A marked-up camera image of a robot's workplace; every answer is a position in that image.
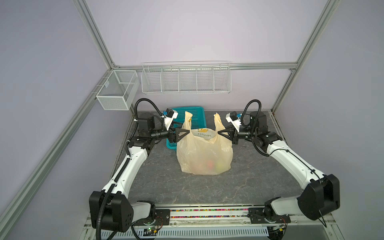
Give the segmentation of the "banana print plastic bag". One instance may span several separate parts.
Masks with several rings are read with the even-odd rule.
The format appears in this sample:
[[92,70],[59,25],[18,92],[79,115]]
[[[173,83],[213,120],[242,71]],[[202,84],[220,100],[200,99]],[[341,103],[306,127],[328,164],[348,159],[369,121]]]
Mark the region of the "banana print plastic bag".
[[[225,129],[221,116],[218,113],[214,115],[214,130],[209,128],[192,130],[191,118],[192,114],[185,112],[182,129],[190,130],[190,132],[177,143],[177,159],[181,170],[194,175],[219,175],[216,172],[216,162],[232,164],[234,156],[233,144],[218,135],[218,131]],[[215,162],[213,171],[207,170],[207,161]]]

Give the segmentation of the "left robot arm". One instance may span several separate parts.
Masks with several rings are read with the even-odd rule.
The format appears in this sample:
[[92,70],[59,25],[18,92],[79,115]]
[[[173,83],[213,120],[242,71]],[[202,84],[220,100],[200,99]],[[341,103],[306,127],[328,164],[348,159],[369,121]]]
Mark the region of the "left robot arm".
[[101,231],[126,232],[134,222],[155,220],[156,206],[150,201],[138,201],[131,204],[128,200],[133,181],[156,141],[167,139],[177,143],[189,131],[175,128],[174,120],[178,112],[167,109],[163,116],[162,127],[156,129],[156,116],[141,114],[137,119],[137,134],[127,144],[128,153],[110,181],[101,191],[94,191],[89,198],[92,226],[101,239]]

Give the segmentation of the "large red fake strawberry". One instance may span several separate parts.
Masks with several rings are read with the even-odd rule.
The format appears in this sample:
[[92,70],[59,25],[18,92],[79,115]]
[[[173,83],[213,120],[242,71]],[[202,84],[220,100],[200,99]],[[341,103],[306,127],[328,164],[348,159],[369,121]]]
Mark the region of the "large red fake strawberry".
[[215,169],[215,162],[213,161],[207,161],[206,162],[206,168],[209,171],[213,171]]

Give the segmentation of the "green fake pear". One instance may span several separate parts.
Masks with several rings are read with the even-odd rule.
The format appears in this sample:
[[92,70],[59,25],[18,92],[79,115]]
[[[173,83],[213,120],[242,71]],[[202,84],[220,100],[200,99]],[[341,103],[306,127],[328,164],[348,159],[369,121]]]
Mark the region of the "green fake pear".
[[231,163],[228,162],[216,162],[216,172],[217,174],[224,173],[231,168]]

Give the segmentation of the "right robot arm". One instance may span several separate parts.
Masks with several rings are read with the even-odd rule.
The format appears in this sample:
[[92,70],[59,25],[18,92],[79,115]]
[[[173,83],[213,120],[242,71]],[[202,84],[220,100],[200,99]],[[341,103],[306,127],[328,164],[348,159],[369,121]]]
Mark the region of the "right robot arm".
[[226,120],[231,126],[219,131],[219,135],[233,144],[239,140],[250,141],[258,153],[280,163],[302,189],[299,196],[266,201],[263,216],[267,222],[274,223],[283,215],[304,215],[313,221],[321,220],[340,208],[340,181],[336,176],[326,175],[307,163],[281,136],[269,131],[265,114],[251,112],[248,126],[242,123],[242,117],[237,112],[227,114]]

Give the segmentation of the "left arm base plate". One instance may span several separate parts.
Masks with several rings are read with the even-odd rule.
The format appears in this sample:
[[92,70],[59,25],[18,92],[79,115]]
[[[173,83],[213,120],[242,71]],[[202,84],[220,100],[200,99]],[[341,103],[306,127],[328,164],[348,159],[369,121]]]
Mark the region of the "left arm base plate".
[[138,220],[135,226],[168,226],[170,224],[170,209],[156,209],[155,213],[150,214],[146,219]]

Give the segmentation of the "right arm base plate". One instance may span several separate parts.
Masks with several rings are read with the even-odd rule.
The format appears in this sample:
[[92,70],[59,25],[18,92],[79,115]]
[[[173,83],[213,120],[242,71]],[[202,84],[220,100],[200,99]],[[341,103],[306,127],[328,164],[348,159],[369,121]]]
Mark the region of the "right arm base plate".
[[254,207],[248,209],[247,217],[252,224],[288,224],[291,219],[287,215],[279,216],[268,207]]

